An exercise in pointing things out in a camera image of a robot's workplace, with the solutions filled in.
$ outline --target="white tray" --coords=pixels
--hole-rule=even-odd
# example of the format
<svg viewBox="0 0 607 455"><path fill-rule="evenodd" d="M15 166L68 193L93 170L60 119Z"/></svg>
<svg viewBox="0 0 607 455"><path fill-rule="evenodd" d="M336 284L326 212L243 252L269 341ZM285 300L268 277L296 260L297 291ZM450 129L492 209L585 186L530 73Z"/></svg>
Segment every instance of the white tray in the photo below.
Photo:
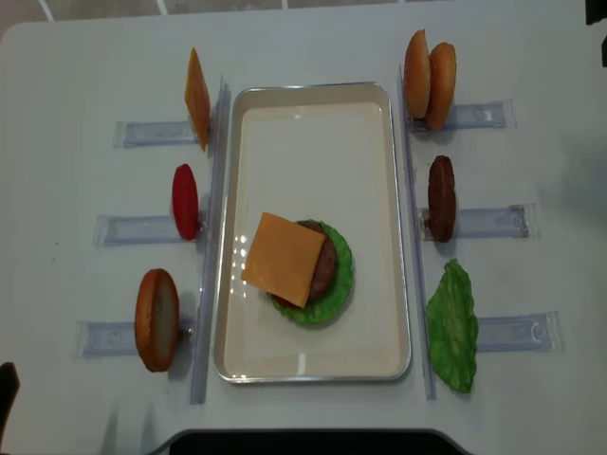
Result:
<svg viewBox="0 0 607 455"><path fill-rule="evenodd" d="M250 89L234 102L214 363L234 383L395 379L411 359L392 112L376 83ZM337 229L348 306L322 328L240 280L263 211Z"/></svg>

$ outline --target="yellow cheese square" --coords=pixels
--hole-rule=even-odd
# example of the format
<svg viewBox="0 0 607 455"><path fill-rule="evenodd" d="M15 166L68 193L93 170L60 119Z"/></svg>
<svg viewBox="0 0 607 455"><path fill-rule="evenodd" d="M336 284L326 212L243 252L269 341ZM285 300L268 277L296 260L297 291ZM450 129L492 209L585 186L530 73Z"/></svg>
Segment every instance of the yellow cheese square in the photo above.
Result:
<svg viewBox="0 0 607 455"><path fill-rule="evenodd" d="M211 100L209 90L202 74L196 49L192 48L188 64L188 79L184 95L193 127L198 135L198 142L203 151L207 150L209 142L209 125L211 123Z"/></svg>
<svg viewBox="0 0 607 455"><path fill-rule="evenodd" d="M305 307L324 235L263 213L241 279Z"/></svg>

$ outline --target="burger patty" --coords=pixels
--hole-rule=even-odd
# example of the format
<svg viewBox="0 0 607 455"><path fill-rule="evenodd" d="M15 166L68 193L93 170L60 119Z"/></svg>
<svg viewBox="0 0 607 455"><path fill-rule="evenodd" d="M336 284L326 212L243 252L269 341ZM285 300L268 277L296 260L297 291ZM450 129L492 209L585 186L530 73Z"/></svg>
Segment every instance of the burger patty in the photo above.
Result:
<svg viewBox="0 0 607 455"><path fill-rule="evenodd" d="M428 184L430 232L434 240L448 242L453 235L456 205L451 160L446 156L437 156L430 167Z"/></svg>
<svg viewBox="0 0 607 455"><path fill-rule="evenodd" d="M308 302L320 299L326 291L329 290L335 278L335 269L338 264L338 252L335 249L333 241L326 235L320 223L315 221L301 221L300 225L305 228L316 230L324 234L324 243L322 244L319 260L316 262L312 284L310 285L310 294Z"/></svg>

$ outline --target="sesame-free bun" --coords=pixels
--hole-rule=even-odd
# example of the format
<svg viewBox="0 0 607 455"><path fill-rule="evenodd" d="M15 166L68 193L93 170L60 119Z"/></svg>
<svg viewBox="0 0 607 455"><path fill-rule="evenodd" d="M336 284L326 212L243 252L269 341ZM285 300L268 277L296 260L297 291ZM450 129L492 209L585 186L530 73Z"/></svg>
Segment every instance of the sesame-free bun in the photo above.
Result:
<svg viewBox="0 0 607 455"><path fill-rule="evenodd" d="M455 91L455 48L449 43L437 45L430 54L431 90L426 124L433 131L447 121Z"/></svg>
<svg viewBox="0 0 607 455"><path fill-rule="evenodd" d="M166 372L173 363L179 334L179 297L173 278L156 268L145 274L135 311L135 344L150 372Z"/></svg>
<svg viewBox="0 0 607 455"><path fill-rule="evenodd" d="M430 101L430 59L426 31L418 30L405 54L405 102L413 118L424 118Z"/></svg>

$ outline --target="green lettuce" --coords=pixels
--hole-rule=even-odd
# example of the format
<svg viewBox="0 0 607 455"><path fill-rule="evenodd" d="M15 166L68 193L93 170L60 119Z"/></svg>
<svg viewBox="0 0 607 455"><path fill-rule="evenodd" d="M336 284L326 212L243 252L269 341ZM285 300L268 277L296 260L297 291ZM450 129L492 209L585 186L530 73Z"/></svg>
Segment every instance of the green lettuce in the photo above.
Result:
<svg viewBox="0 0 607 455"><path fill-rule="evenodd" d="M476 374L478 319L468 273L456 259L426 308L432 369L453 390L469 393Z"/></svg>
<svg viewBox="0 0 607 455"><path fill-rule="evenodd" d="M348 300L352 288L352 251L345 239L332 227L320 223L326 235L333 241L338 253L333 285L320 299L308 303L304 308L285 308L268 294L274 308L287 318L303 325L318 325L333 318Z"/></svg>

